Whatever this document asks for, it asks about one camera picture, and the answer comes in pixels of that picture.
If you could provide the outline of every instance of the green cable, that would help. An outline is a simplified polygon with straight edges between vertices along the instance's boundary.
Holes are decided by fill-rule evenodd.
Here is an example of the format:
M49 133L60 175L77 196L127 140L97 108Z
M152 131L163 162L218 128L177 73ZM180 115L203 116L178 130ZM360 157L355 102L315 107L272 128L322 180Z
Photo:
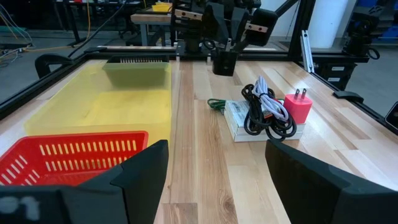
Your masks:
M225 108L226 100L219 100L219 99L209 99L207 104L210 106L211 109L214 110L222 110Z

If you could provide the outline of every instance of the red plastic basket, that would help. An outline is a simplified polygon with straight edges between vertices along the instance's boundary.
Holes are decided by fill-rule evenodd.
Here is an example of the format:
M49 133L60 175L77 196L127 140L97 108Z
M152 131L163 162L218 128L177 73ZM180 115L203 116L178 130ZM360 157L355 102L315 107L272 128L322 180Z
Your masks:
M24 137L0 157L0 185L78 185L141 152L145 131Z

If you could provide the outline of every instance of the pink power adapter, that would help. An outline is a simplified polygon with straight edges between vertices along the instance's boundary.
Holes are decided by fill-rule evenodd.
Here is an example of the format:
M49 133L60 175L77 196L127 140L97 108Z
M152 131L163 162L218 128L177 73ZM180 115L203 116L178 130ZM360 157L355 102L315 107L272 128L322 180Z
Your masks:
M288 94L285 96L284 107L292 115L296 124L303 124L307 119L312 106L312 100L305 96L307 90L304 89L300 94L300 90L296 90L296 94Z

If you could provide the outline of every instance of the white box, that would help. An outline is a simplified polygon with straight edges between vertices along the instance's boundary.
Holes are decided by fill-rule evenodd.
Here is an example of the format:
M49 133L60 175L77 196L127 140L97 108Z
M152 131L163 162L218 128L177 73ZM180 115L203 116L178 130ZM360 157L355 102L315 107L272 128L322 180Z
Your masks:
M224 116L228 124L229 131L231 132L232 138L234 139L234 142L268 140L269 137L265 131L262 131L261 134L257 136L252 136L244 130L243 124L244 124L244 119L248 113L248 110L249 110L249 104L247 101L226 102ZM305 124L298 124L294 136L286 138L286 140L300 139L303 134L304 127ZM278 137L278 135L276 135L275 132L273 132L273 130L270 130L270 132L276 138L280 138Z

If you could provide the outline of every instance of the workbench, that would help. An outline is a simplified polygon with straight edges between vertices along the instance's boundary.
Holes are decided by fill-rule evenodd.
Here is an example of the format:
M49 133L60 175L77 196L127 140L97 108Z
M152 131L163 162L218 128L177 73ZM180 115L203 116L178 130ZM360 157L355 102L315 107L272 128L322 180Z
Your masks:
M24 122L80 70L105 62L87 61L0 121L0 154L25 136ZM243 100L241 89L259 75L278 98L306 88L313 100L302 138L285 144L398 190L398 137L349 101L334 98L333 90L297 64L238 61L234 76L222 77L206 62L170 63L170 157L155 223L290 223L267 168L266 142L233 142L224 116L206 103Z
M151 12L152 8L148 8L141 13L136 13L131 15L131 21L139 25L141 30L141 42L142 46L148 46L148 30L147 25L157 25L157 26L170 26L171 15L170 14L143 14L145 12ZM175 34L173 30L170 30L170 39L172 46L175 42Z

